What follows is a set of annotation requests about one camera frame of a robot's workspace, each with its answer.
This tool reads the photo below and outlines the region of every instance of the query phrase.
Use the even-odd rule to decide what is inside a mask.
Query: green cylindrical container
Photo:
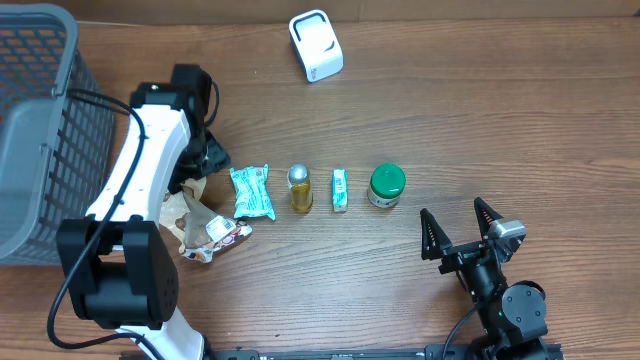
[[[373,205],[389,208],[398,203],[406,183],[402,169],[395,164],[383,164],[371,175],[367,196]]]

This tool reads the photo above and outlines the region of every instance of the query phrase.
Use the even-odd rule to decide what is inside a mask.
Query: gray crate
[[[55,233],[105,180],[113,114],[67,99],[100,91],[78,27],[54,5],[0,5],[0,264],[59,264]]]

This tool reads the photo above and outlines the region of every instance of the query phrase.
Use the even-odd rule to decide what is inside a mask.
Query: yellow bottle
[[[291,207],[298,213],[308,213],[313,205],[309,170],[303,164],[294,164],[289,169],[287,180],[291,192]]]

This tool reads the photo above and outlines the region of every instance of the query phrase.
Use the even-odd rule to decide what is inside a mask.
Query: white box
[[[342,49],[324,11],[316,9],[294,17],[289,21],[289,33],[309,82],[342,70]]]

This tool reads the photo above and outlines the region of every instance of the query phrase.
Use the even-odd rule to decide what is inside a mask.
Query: green lid
[[[383,164],[376,168],[371,175],[371,190],[383,199],[393,199],[400,196],[404,190],[407,178],[404,171],[394,164]]]

